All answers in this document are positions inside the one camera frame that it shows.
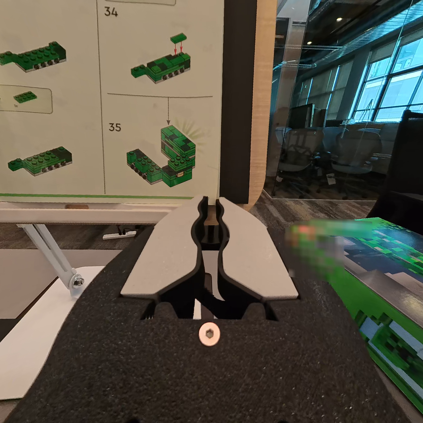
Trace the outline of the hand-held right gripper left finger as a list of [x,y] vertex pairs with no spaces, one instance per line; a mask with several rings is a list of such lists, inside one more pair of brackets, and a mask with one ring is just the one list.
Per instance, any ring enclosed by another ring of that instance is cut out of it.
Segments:
[[168,302],[181,319],[193,319],[204,289],[201,241],[208,197],[195,196],[162,218],[140,253],[121,295]]

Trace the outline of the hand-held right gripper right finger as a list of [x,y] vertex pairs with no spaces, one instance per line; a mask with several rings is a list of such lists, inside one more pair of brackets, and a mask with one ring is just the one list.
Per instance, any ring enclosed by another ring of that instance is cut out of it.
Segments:
[[299,293],[265,225],[226,198],[216,201],[220,249],[217,286],[223,298],[216,317],[240,319],[250,304],[268,310],[271,301]]

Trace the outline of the grey desk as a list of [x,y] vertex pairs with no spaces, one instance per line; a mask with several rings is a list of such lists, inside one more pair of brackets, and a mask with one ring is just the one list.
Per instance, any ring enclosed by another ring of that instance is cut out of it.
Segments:
[[[121,250],[64,250],[63,253],[72,267],[105,266]],[[217,290],[217,251],[205,251],[204,264],[206,272],[213,278],[213,293]],[[2,323],[1,336],[8,332],[9,326],[14,325],[12,319],[21,319],[20,314],[26,310],[42,292],[48,288],[57,277],[51,264],[39,250],[35,249],[1,249],[1,293],[0,311]],[[379,377],[390,392],[390,399],[395,399],[411,422],[422,422],[422,415],[401,393],[401,391],[377,370]],[[1,401],[1,422],[19,403],[19,399]]]

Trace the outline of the white power strip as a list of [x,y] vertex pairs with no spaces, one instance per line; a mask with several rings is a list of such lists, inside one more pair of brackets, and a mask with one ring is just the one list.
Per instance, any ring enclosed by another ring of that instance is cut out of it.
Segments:
[[104,234],[102,239],[103,240],[113,240],[113,239],[127,239],[131,237],[135,237],[137,231],[134,228],[130,227],[118,227],[118,232],[114,234]]

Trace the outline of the grey mesh office chair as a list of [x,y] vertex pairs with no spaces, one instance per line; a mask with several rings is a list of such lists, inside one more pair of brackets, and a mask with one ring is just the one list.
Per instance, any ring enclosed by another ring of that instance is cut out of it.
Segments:
[[324,137],[322,128],[292,129],[287,133],[272,195],[286,185],[304,198],[310,193],[311,173]]
[[347,200],[351,193],[359,193],[366,198],[361,177],[372,171],[372,158],[381,151],[382,142],[376,132],[342,130],[336,135],[331,167],[335,171],[338,192],[343,200]]

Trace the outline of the green brick set box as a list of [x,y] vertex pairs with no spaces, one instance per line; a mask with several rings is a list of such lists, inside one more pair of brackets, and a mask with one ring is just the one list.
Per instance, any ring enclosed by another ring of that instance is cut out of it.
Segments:
[[381,218],[314,219],[285,231],[289,267],[330,283],[381,371],[422,413],[422,235]]

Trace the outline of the brick building instruction booklet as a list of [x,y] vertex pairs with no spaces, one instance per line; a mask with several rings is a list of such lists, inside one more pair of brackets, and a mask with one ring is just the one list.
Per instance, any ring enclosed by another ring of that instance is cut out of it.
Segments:
[[[213,204],[224,13],[224,1],[1,1],[1,54],[64,49],[29,72],[1,65],[1,200]],[[173,187],[126,158],[168,165],[168,126],[195,148]]]

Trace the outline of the black screen panel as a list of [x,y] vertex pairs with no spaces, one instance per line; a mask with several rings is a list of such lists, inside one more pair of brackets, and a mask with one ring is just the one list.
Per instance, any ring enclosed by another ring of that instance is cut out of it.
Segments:
[[395,137],[388,173],[367,218],[381,218],[422,233],[423,114],[406,110]]

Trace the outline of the large office window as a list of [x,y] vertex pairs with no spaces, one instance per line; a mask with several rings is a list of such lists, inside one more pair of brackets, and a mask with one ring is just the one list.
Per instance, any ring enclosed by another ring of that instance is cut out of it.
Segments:
[[422,30],[371,51],[350,111],[353,123],[399,122],[405,110],[422,112]]

